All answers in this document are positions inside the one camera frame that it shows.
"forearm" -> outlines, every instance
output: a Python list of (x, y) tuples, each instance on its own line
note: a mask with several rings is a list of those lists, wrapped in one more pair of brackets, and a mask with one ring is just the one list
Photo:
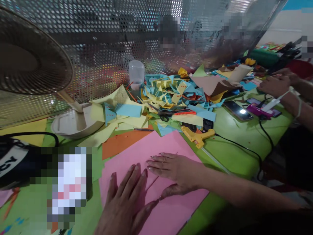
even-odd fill
[[(292, 93), (287, 93), (281, 100), (281, 104), (285, 107), (285, 109), (290, 112), (295, 117), (299, 112), (299, 99)], [(298, 121), (308, 128), (313, 133), (313, 107), (306, 104), (305, 102), (301, 102), (301, 113), (298, 117)]]
[(202, 176), (202, 188), (217, 194), (235, 207), (255, 214), (300, 208), (275, 190), (246, 179), (206, 167), (202, 169)]
[(293, 85), (293, 88), (298, 91), (308, 101), (313, 102), (313, 85), (303, 79)]

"perforated metal screen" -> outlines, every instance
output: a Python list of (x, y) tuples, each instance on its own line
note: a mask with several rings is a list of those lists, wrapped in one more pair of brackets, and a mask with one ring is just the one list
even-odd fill
[[(287, 0), (0, 0), (50, 34), (71, 59), (67, 92), (79, 103), (129, 83), (133, 59), (146, 73), (219, 67), (254, 48)], [(58, 114), (57, 95), (0, 91), (0, 127)]]

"paper roll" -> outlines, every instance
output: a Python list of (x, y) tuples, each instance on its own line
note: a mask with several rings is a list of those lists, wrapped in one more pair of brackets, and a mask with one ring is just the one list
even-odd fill
[(239, 65), (229, 77), (228, 82), (231, 84), (238, 84), (251, 71), (251, 69), (250, 66)]

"smartphone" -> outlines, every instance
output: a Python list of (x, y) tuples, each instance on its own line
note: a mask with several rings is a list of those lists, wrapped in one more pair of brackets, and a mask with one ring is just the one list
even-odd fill
[[(260, 104), (261, 101), (255, 99), (255, 98), (250, 98), (246, 100), (247, 103), (252, 104), (252, 103), (256, 103), (256, 104)], [(278, 111), (277, 109), (271, 109), (274, 112), (274, 116), (273, 117), (278, 117), (279, 115), (281, 115), (281, 111)]]
[(248, 113), (247, 110), (243, 109), (235, 103), (235, 101), (226, 101), (224, 106), (229, 109), (235, 116), (237, 116), (241, 121), (248, 121), (253, 119), (253, 116)]

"human hand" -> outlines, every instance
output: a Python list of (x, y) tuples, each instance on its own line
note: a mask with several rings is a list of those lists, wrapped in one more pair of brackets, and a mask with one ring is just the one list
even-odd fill
[(148, 169), (157, 176), (176, 182), (163, 190), (160, 200), (172, 195), (185, 195), (201, 188), (200, 169), (205, 168), (202, 163), (171, 153), (160, 155), (152, 156), (154, 161), (147, 161)]
[(137, 235), (158, 200), (148, 203), (135, 214), (136, 202), (147, 181), (147, 169), (140, 174), (140, 165), (132, 165), (120, 186), (116, 173), (111, 175), (107, 200), (94, 235)]
[(278, 70), (276, 72), (273, 72), (272, 74), (274, 75), (274, 77), (277, 77), (275, 75), (279, 74), (281, 74), (282, 76), (287, 76), (290, 79), (291, 86), (297, 85), (301, 81), (301, 78), (295, 73), (291, 72), (289, 68)]
[(259, 90), (270, 94), (276, 98), (289, 91), (290, 80), (287, 76), (282, 77), (267, 77), (260, 83)]

